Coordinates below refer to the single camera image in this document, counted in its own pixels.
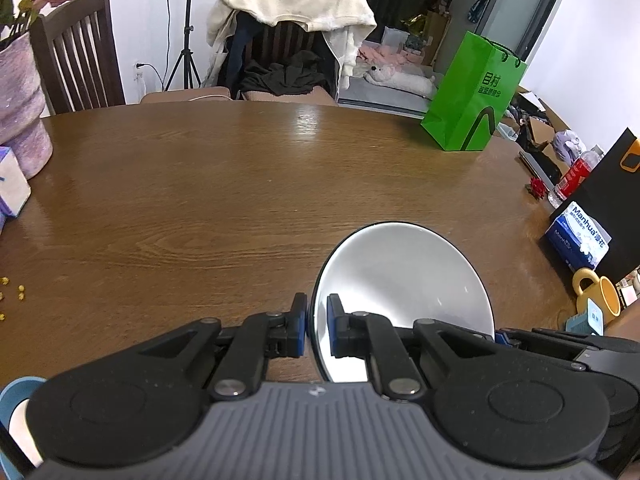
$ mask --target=mug handle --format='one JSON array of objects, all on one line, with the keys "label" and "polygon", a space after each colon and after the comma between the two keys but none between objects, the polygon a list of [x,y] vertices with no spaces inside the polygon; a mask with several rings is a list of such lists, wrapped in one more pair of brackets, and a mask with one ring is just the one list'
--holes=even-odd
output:
[{"label": "mug handle", "polygon": [[584,291],[580,286],[580,282],[585,278],[587,280],[591,280],[593,283],[598,283],[600,281],[600,278],[598,277],[598,275],[595,272],[593,272],[591,269],[587,269],[587,267],[576,270],[574,274],[574,278],[572,279],[571,283],[574,286],[575,293],[578,296],[581,296],[584,294]]}]

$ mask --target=flower vase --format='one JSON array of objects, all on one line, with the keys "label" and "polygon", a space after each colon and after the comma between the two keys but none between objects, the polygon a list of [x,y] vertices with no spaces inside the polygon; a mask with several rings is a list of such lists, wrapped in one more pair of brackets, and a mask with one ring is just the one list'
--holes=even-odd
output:
[{"label": "flower vase", "polygon": [[0,146],[11,148],[26,178],[50,159],[51,139],[40,115],[45,107],[29,34],[0,52]]}]

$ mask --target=wooden table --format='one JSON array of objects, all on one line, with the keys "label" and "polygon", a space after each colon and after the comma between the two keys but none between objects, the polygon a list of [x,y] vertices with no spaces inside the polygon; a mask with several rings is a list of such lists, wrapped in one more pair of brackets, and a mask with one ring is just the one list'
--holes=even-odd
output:
[{"label": "wooden table", "polygon": [[[575,309],[538,247],[548,213],[513,142],[446,153],[414,119],[261,102],[106,108],[46,126],[53,158],[0,237],[11,279],[0,384],[193,319],[287,310],[337,243],[381,220],[424,225],[465,253],[497,327],[556,328]],[[305,357],[269,377],[318,374]]]}]

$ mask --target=shopping bag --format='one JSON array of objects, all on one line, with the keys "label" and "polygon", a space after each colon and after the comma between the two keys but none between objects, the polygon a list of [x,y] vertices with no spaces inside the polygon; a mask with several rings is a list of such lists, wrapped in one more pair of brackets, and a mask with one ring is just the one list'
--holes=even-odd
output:
[{"label": "shopping bag", "polygon": [[526,67],[506,47],[468,32],[422,126],[444,150],[483,150]]}]

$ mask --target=chair backrest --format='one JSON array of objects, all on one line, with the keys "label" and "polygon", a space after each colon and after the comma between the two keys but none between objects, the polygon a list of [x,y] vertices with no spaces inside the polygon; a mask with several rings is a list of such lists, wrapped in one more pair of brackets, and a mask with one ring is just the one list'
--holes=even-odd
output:
[{"label": "chair backrest", "polygon": [[244,63],[257,61],[268,67],[271,63],[282,63],[300,50],[311,50],[315,32],[305,30],[294,22],[278,22],[275,27],[264,27],[244,48]]},{"label": "chair backrest", "polygon": [[109,0],[73,0],[41,14],[31,46],[53,112],[125,103]]}]

